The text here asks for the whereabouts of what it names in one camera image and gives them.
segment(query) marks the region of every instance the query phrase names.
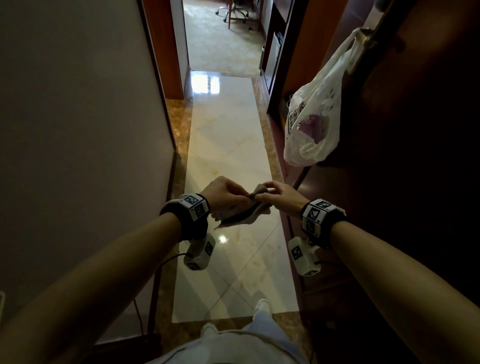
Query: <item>cloth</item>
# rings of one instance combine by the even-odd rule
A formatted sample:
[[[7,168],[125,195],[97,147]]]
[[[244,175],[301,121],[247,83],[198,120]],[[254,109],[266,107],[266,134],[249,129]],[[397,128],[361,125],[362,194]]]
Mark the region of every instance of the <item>cloth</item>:
[[[242,330],[200,338],[152,360],[150,364],[307,364],[300,349],[266,312],[260,311]]]
[[[248,205],[231,206],[230,208],[212,214],[212,217],[215,221],[221,221],[218,226],[219,228],[241,224],[252,224],[257,220],[259,215],[270,213],[271,204],[255,200],[256,195],[266,192],[268,192],[268,189],[264,185],[259,184],[253,193],[249,195],[251,202]]]

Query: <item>office chair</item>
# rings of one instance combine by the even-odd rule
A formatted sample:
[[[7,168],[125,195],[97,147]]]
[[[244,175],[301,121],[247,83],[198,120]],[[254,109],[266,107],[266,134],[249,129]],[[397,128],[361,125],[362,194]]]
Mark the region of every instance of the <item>office chair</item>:
[[[245,9],[245,8],[237,7],[237,2],[238,2],[238,0],[233,0],[232,13],[233,13],[233,14],[236,14],[236,12],[239,12],[240,14],[243,15],[243,17],[244,17],[245,19],[247,19],[247,18],[248,18],[248,14],[249,14],[249,13],[248,13],[248,10]],[[221,10],[221,9],[226,9],[226,10],[227,10],[227,12],[225,13],[225,17],[223,18],[223,22],[226,23],[226,22],[227,22],[227,19],[228,19],[228,6],[220,6],[220,7],[218,8],[218,10],[215,12],[215,14],[218,15],[218,14],[220,13],[220,10]]]

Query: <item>gray cloth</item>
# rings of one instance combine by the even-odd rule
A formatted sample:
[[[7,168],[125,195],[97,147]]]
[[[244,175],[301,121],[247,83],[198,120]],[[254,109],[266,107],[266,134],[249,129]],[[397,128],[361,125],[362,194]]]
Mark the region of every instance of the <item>gray cloth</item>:
[[[257,217],[261,214],[269,214],[270,207],[272,206],[266,202],[259,202],[255,200],[255,196],[268,192],[268,189],[259,184],[253,193],[248,197],[251,202],[248,205],[235,205],[225,210],[212,214],[215,221],[221,221],[219,228],[226,228],[228,226],[252,224],[257,220]]]

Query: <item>brown marble border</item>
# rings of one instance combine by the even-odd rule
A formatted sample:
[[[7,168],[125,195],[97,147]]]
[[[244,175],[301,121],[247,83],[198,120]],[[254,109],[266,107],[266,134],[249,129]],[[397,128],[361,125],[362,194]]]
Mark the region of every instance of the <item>brown marble border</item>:
[[[207,75],[221,75],[221,73],[201,72]],[[268,155],[272,178],[275,181],[283,181],[280,164],[273,142],[270,124],[266,115],[267,102],[260,85],[260,77],[252,79],[252,86],[255,93],[260,124],[265,141],[265,149]],[[193,97],[186,102],[181,100],[167,100],[167,109],[173,135],[177,143],[178,158],[175,166],[175,177],[173,181],[172,198],[178,197],[184,192],[185,177],[187,169],[188,147],[190,142],[190,127],[192,123]],[[178,246],[170,252],[167,258],[178,254]],[[158,305],[156,310],[156,327],[162,336],[163,352],[168,352],[179,345],[200,337],[200,331],[207,321],[194,321],[172,323],[173,298],[175,292],[175,281],[177,276],[177,264],[173,260],[166,264],[160,275],[160,288],[158,292]],[[285,312],[273,315],[274,320],[282,327],[289,339],[295,342],[307,357],[312,352],[312,341],[309,331],[301,321],[299,312]],[[250,323],[252,317],[235,317],[228,319],[210,320],[219,330],[240,329]]]

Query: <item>forearm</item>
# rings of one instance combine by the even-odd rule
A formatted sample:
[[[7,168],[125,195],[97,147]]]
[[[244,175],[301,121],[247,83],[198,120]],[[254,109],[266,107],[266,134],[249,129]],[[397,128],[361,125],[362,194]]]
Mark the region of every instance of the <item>forearm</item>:
[[[424,363],[480,362],[480,309],[427,267],[348,222],[332,247]]]
[[[0,362],[37,363],[78,340],[93,344],[153,275],[180,230],[175,215],[166,213],[55,282],[1,332]]]

